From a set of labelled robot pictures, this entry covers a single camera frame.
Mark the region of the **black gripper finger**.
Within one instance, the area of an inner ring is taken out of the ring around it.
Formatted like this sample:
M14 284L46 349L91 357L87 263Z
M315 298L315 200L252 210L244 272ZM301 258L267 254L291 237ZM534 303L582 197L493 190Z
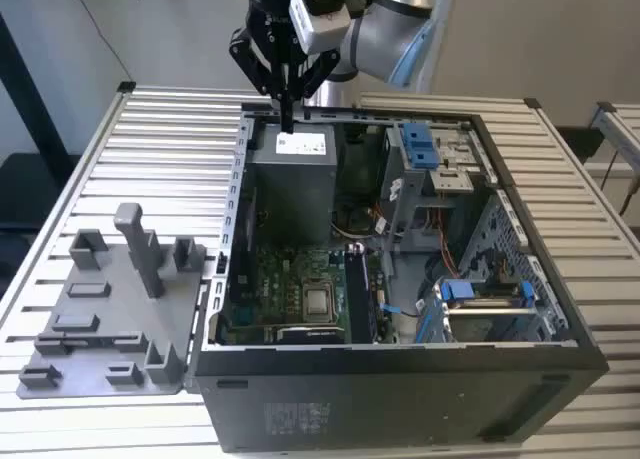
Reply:
M268 69L256 55L247 29L236 29L231 36L229 53L256 91L269 95L279 105L280 126L287 130L287 100L282 69L276 64Z
M337 49L321 52L315 61L307 66L309 57L302 51L291 56L288 66L286 88L286 131L293 131L294 104L310 98L331 74L340 60Z

